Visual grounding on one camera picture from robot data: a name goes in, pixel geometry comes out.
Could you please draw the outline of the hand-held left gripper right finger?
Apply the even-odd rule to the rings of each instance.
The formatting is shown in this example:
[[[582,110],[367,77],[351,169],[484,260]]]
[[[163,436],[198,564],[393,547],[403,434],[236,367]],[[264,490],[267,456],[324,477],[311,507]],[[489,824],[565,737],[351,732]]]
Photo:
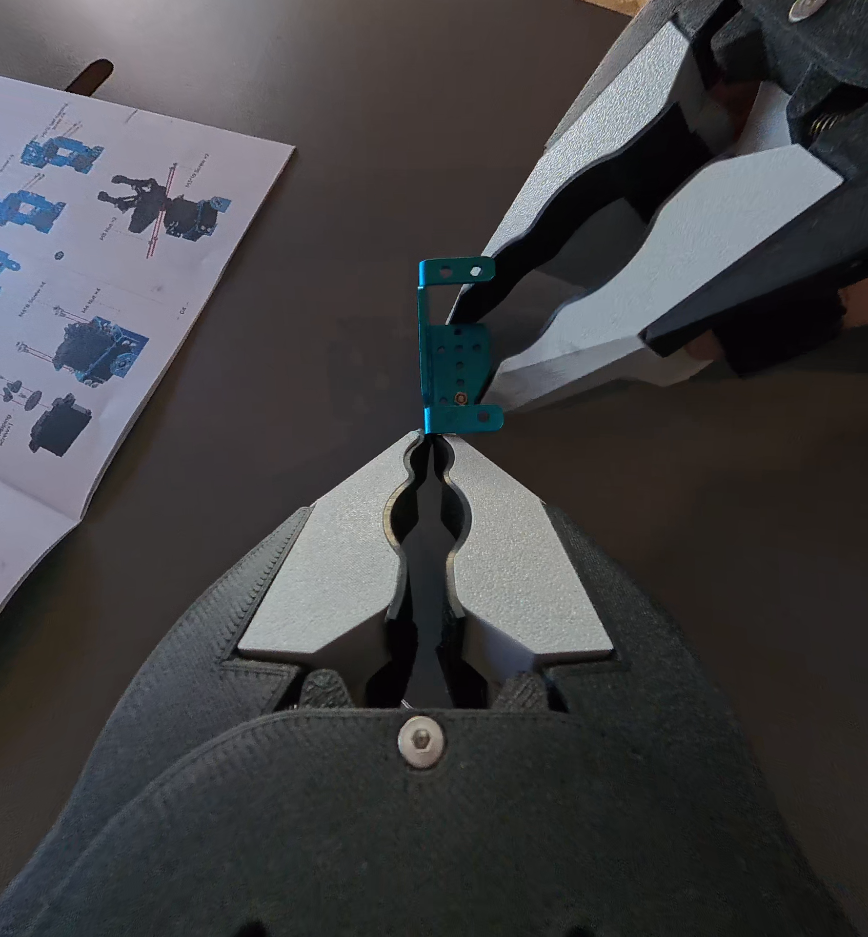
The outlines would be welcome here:
[[[533,672],[609,656],[614,645],[545,504],[455,436],[442,438],[443,479],[460,502],[448,559],[462,659],[478,672]]]

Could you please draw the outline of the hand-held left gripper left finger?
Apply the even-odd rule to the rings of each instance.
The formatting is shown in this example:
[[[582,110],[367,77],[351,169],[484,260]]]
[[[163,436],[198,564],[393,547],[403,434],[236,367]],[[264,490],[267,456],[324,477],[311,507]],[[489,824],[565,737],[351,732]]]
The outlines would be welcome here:
[[[239,641],[242,655],[389,655],[404,591],[393,500],[413,477],[415,430],[319,498]]]

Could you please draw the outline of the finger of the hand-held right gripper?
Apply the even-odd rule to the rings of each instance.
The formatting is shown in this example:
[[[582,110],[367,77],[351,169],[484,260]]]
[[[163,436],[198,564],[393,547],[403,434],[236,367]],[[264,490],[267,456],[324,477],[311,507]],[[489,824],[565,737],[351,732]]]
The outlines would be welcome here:
[[[545,150],[484,251],[495,275],[461,292],[451,322],[478,322],[607,205],[624,199],[649,221],[704,165],[685,117],[703,95],[689,41],[667,21]]]
[[[708,165],[662,208],[619,273],[499,365],[487,404],[512,411],[610,381],[687,380],[705,364],[684,350],[660,357],[642,331],[842,183],[800,145]]]

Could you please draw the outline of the blue metal bracket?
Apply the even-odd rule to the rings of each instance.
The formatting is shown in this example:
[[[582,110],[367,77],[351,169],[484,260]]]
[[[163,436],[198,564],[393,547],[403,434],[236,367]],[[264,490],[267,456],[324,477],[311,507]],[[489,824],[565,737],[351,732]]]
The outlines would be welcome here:
[[[501,407],[480,401],[491,366],[487,328],[481,324],[431,324],[427,297],[428,287],[487,282],[495,273],[495,262],[486,257],[430,259],[419,264],[420,386],[428,437],[492,432],[503,427]],[[453,404],[458,391],[467,394],[466,406]]]

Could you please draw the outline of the white instruction booklet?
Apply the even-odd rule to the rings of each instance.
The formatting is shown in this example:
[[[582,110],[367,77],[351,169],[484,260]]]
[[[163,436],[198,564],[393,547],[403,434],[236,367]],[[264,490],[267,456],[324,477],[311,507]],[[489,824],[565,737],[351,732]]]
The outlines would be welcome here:
[[[0,77],[0,611],[83,518],[291,153]]]

